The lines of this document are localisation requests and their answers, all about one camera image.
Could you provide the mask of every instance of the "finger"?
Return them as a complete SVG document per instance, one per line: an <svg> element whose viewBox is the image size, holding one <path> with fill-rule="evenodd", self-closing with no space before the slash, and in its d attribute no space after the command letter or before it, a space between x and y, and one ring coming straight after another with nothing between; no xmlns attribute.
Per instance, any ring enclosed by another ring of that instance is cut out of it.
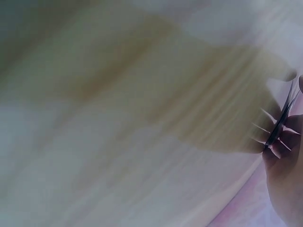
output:
<svg viewBox="0 0 303 227"><path fill-rule="evenodd" d="M270 171L270 169L276 164L276 162L279 160L276 155L271 151L271 149L266 148L263 151L262 158L265 165L266 173Z"/></svg>
<svg viewBox="0 0 303 227"><path fill-rule="evenodd" d="M285 126L295 132L301 134L303 124L303 115L289 116L285 122Z"/></svg>
<svg viewBox="0 0 303 227"><path fill-rule="evenodd" d="M280 134L280 140L291 150L301 143L301 135L292 131L282 131Z"/></svg>
<svg viewBox="0 0 303 227"><path fill-rule="evenodd" d="M290 155L290 150L280 140L277 140L273 144L273 152L277 154L280 159L287 158Z"/></svg>
<svg viewBox="0 0 303 227"><path fill-rule="evenodd" d="M299 88L301 92L303 93L303 75L299 77Z"/></svg>

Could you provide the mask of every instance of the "light wooden board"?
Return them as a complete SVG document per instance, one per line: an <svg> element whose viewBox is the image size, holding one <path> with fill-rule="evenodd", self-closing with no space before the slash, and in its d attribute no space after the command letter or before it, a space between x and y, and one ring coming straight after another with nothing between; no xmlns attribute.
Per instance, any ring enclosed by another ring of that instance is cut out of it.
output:
<svg viewBox="0 0 303 227"><path fill-rule="evenodd" d="M260 163L279 24L215 45L123 0L33 4L1 39L0 223L207 225Z"/></svg>

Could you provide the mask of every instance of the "pink fabric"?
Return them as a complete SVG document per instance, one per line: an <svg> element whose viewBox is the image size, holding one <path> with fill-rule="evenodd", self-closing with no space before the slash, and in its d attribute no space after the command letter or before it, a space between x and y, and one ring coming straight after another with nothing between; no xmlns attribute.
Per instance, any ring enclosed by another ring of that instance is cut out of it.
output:
<svg viewBox="0 0 303 227"><path fill-rule="evenodd" d="M270 203L263 163L209 227L286 227Z"/></svg>

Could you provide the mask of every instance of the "hand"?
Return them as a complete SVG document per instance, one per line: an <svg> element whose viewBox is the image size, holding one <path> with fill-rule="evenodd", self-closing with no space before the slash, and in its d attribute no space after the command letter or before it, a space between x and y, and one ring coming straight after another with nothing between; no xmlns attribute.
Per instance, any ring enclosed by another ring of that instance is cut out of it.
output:
<svg viewBox="0 0 303 227"><path fill-rule="evenodd" d="M303 77L299 79L303 91ZM275 156L268 148L263 152L267 187L272 205L290 227L303 226L303 147L301 132L303 115L290 116L280 140L273 144Z"/></svg>

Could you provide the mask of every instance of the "wood grain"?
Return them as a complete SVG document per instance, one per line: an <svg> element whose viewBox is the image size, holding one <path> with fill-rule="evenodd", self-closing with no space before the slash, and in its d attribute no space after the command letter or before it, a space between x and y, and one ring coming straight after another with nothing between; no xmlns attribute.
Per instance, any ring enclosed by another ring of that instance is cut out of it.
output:
<svg viewBox="0 0 303 227"><path fill-rule="evenodd" d="M214 45L123 0L46 6L0 43L3 223L206 225L260 162L267 80L294 70L266 48L279 24Z"/></svg>

